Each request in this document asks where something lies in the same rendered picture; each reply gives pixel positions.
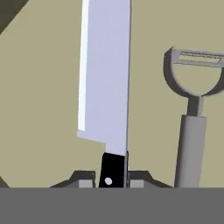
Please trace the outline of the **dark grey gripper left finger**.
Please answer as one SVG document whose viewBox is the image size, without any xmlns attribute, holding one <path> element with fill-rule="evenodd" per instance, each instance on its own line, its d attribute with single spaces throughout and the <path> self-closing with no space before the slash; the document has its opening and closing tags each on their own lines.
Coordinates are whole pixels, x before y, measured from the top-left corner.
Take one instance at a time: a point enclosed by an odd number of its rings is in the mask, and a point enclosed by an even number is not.
<svg viewBox="0 0 224 224">
<path fill-rule="evenodd" d="M 95 188 L 95 171 L 74 171 L 69 179 L 63 180 L 52 188 Z"/>
</svg>

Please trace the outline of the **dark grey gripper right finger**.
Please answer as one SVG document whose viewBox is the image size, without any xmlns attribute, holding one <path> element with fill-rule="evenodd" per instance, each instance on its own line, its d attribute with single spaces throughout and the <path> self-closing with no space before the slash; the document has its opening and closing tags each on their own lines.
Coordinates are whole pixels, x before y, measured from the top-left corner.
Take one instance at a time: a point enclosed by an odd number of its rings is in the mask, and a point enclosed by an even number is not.
<svg viewBox="0 0 224 224">
<path fill-rule="evenodd" d="M 154 179 L 148 171 L 129 171 L 129 188 L 171 188 L 159 180 Z"/>
</svg>

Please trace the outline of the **black-handled kitchen knife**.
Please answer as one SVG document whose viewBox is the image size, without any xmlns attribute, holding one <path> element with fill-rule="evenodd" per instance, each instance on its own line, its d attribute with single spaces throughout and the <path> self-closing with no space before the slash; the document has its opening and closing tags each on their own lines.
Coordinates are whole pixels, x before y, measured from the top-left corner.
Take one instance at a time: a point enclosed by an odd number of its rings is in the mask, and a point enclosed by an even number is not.
<svg viewBox="0 0 224 224">
<path fill-rule="evenodd" d="M 77 136 L 105 144 L 100 187 L 126 187 L 131 0 L 82 0 Z"/>
</svg>

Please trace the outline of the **grey vegetable peeler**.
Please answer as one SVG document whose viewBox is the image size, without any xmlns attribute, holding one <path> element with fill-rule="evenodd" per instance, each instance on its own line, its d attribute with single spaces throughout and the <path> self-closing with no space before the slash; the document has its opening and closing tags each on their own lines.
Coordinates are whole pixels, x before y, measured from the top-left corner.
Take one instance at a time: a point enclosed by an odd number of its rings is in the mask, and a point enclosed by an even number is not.
<svg viewBox="0 0 224 224">
<path fill-rule="evenodd" d="M 179 83 L 174 64 L 219 67 L 220 78 L 207 93 L 195 94 Z M 169 88 L 187 99 L 186 114 L 181 116 L 174 187 L 198 188 L 207 130 L 207 119 L 202 115 L 203 102 L 205 97 L 224 91 L 224 53 L 176 49 L 172 46 L 164 54 L 163 73 Z"/>
</svg>

